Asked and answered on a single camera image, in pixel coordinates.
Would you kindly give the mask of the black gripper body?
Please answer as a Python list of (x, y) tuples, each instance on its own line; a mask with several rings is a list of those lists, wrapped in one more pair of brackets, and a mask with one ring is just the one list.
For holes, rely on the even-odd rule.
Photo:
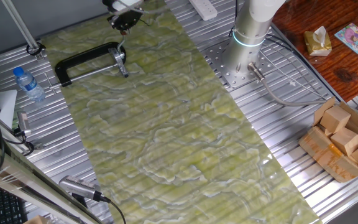
[(125, 23), (127, 22), (127, 20), (129, 18), (133, 18), (133, 17), (139, 17), (141, 18), (142, 17), (142, 13), (141, 12), (136, 12), (136, 11), (133, 11), (133, 10), (130, 10), (130, 11), (127, 11), (127, 12), (124, 12), (120, 15), (114, 15), (114, 16), (119, 16), (121, 19), (123, 19), (125, 21)]

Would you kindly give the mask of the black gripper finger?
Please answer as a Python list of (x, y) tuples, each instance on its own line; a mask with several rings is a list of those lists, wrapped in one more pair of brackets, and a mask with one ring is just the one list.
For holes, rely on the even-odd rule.
[(124, 32), (126, 30), (126, 23), (119, 16), (110, 16), (107, 18), (109, 25), (120, 32)]
[(140, 21), (139, 17), (129, 18), (126, 22), (127, 30), (131, 30)]

